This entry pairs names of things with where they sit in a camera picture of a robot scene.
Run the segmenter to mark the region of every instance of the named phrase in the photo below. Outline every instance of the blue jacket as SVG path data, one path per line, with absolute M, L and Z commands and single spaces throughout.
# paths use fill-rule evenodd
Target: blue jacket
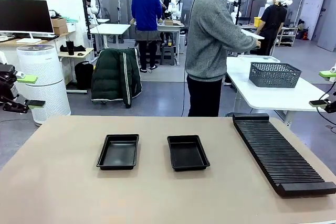
M 161 18 L 162 7 L 160 0 L 132 0 L 132 16 L 139 31 L 156 31 L 156 18 Z

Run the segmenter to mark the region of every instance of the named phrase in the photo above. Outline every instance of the black slotted rack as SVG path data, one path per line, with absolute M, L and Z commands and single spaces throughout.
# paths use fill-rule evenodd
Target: black slotted rack
M 233 124 L 277 194 L 335 194 L 296 149 L 269 122 L 268 114 L 233 116 Z

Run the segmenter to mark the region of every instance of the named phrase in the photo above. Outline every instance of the gray basket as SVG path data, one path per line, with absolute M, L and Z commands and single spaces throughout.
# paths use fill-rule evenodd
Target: gray basket
M 295 88 L 301 71 L 286 63 L 251 62 L 251 82 L 262 88 Z

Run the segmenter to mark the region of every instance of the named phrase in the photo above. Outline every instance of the jacket on chair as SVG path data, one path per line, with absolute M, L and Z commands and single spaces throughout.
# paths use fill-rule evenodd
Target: jacket on chair
M 126 108 L 132 105 L 132 98 L 142 92 L 138 65 L 138 50 L 103 50 L 92 75 L 92 101 L 123 100 Z

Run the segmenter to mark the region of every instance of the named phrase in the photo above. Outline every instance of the black bag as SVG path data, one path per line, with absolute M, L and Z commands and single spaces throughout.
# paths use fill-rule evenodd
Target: black bag
M 93 74 L 93 65 L 88 61 L 83 61 L 75 66 L 75 74 L 78 89 L 90 89 Z

